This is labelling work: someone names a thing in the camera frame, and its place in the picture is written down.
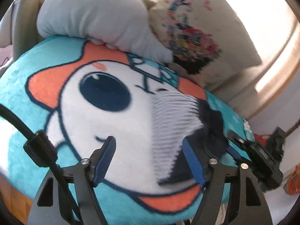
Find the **white teal plush toy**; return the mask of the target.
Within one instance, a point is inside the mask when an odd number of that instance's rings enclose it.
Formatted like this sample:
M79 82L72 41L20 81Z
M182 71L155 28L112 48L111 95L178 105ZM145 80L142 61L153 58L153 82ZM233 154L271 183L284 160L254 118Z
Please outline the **white teal plush toy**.
M244 119L244 122L243 122L243 126L244 126L244 134L246 136L246 138L249 140L249 141L253 141L254 140L254 135L253 135L253 132L251 130L251 127L249 125L249 122L246 121Z

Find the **light grey plush pillow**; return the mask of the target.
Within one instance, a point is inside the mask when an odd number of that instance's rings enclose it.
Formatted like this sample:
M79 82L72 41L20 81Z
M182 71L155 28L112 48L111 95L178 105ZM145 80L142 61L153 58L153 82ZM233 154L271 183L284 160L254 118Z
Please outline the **light grey plush pillow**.
M153 34L142 0L45 0L37 17L40 36L87 38L97 45L171 63L172 51Z

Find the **beige floral print pillow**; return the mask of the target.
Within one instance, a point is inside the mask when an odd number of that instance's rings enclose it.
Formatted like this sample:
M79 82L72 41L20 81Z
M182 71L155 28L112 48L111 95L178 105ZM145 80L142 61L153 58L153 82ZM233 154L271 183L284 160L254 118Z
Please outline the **beige floral print pillow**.
M246 28L226 0L158 0L149 22L172 51L174 63L196 75L200 85L261 65Z

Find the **navy striped children's pants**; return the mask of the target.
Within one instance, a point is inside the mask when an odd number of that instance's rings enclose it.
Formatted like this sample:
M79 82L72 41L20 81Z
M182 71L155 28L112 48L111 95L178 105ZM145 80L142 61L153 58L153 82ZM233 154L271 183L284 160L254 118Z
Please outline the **navy striped children's pants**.
M163 90L151 100L152 153L158 185L175 184L193 178L182 145L185 137L196 142L210 158L220 159L228 147L222 113L206 100L177 91Z

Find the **red orange floor item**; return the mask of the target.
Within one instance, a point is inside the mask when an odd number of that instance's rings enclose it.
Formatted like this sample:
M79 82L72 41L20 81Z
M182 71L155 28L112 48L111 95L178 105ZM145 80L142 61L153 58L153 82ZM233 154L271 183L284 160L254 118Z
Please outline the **red orange floor item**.
M262 146L266 146L268 139L271 137L270 134L258 135L254 133L253 135L255 140L258 141Z

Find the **turquoise cartoon fleece blanket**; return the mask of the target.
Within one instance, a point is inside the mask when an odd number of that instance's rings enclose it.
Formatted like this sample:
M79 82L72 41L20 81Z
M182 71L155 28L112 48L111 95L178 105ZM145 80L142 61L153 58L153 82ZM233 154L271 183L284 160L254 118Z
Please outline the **turquoise cartoon fleece blanket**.
M115 137L115 154L95 189L108 223L173 224L193 217L202 195L193 180L156 183L151 100L162 89L206 100L222 113L225 131L246 138L244 119L190 80L77 38L48 38L12 63L1 76L1 103L33 132L46 132L62 167Z

